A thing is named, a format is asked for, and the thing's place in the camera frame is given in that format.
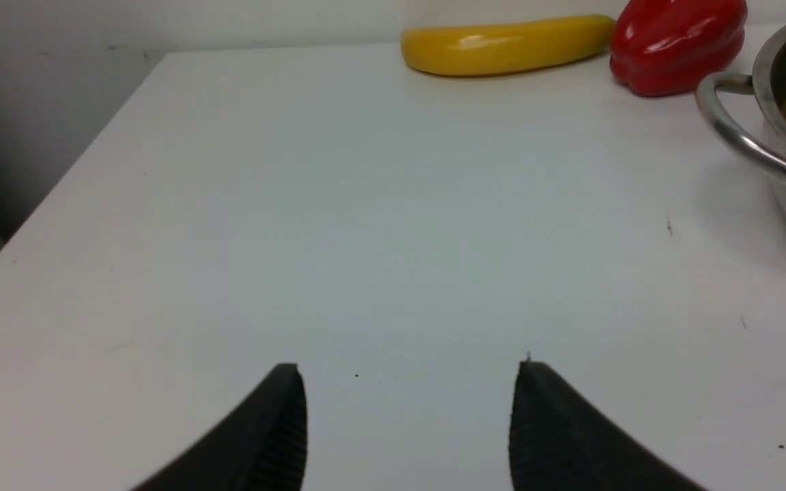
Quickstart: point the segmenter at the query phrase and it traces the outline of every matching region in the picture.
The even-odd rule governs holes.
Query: yellow squash
[[[454,77],[510,74],[562,65],[601,53],[611,41],[609,16],[568,16],[520,24],[403,31],[405,64]]]

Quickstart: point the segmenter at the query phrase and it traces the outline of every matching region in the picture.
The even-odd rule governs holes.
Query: pot handle
[[[734,72],[717,72],[708,75],[696,87],[696,105],[699,107],[702,119],[731,149],[743,155],[746,161],[760,170],[771,176],[786,179],[786,159],[767,149],[733,120],[733,116],[729,115],[718,99],[718,91],[754,95],[751,75],[734,74]]]

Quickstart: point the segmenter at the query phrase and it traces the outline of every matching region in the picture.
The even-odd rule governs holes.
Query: white wall
[[[395,41],[403,26],[617,16],[626,0],[0,0],[0,232],[10,236],[168,50]],[[786,20],[752,0],[751,21]]]

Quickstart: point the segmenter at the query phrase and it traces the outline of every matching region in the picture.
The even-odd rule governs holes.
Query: table surface
[[[692,96],[171,54],[0,253],[0,490],[130,488],[280,361],[306,489],[506,489],[527,352],[701,484],[786,488],[786,223]]]

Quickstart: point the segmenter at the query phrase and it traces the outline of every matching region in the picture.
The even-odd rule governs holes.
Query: red bell pepper
[[[611,73],[643,97],[688,92],[745,42],[745,0],[630,0],[611,37]]]

